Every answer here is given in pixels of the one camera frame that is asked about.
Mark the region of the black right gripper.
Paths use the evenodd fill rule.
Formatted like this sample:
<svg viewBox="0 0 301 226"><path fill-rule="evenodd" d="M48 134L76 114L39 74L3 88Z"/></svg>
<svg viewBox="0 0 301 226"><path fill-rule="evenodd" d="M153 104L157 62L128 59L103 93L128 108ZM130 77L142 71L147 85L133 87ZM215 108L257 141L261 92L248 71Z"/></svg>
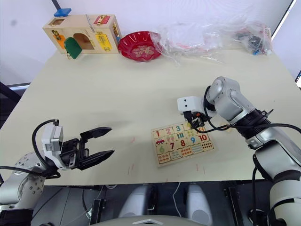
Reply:
<svg viewBox="0 0 301 226"><path fill-rule="evenodd" d="M206 122L206 115L202 112L192 112L192 111L185 111L183 112L185 120L190 123L190 127L192 129L197 129L199 127L199 130L201 132L205 132L205 122Z"/></svg>

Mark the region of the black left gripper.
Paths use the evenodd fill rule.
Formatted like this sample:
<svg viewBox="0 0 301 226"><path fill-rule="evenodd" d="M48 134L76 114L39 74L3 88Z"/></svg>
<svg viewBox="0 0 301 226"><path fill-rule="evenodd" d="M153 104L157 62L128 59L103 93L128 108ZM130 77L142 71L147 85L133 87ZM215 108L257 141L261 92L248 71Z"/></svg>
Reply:
<svg viewBox="0 0 301 226"><path fill-rule="evenodd" d="M108 159L115 150L98 152L89 156L86 143L89 139L106 135L112 130L110 127L98 127L80 133L81 139L71 139L63 142L60 158L68 169L86 170Z"/></svg>

